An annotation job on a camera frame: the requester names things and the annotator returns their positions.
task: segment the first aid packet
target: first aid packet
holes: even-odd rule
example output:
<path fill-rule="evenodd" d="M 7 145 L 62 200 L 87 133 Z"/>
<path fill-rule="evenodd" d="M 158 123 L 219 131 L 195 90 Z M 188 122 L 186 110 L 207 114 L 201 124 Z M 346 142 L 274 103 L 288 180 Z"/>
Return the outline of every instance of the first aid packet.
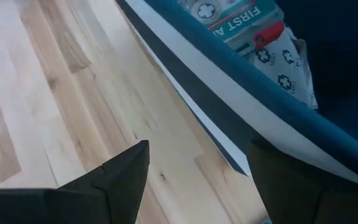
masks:
<path fill-rule="evenodd" d="M 318 107 L 306 43 L 283 23 L 274 0 L 177 0 L 239 56 L 309 108 Z"/>

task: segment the white cross symbol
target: white cross symbol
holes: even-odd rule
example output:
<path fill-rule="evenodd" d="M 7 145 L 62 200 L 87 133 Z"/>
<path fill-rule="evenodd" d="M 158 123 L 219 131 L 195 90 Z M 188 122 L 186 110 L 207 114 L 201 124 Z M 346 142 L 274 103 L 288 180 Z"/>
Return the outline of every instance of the white cross symbol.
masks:
<path fill-rule="evenodd" d="M 261 57 L 262 60 L 268 60 L 269 56 L 267 55 L 267 52 L 263 51 L 263 53 L 261 53 Z"/>
<path fill-rule="evenodd" d="M 215 10 L 215 8 L 210 5 L 210 4 L 203 4 L 202 6 L 200 6 L 200 8 L 198 9 L 198 15 L 200 17 L 211 17 L 214 14 L 212 13 Z"/>
<path fill-rule="evenodd" d="M 287 60 L 292 60 L 292 55 L 291 55 L 290 52 L 285 52 L 285 53 L 284 53 L 284 57 L 286 57 Z"/>
<path fill-rule="evenodd" d="M 289 81 L 289 79 L 285 79 L 285 84 L 287 84 L 286 86 L 291 86 L 291 82 Z"/>

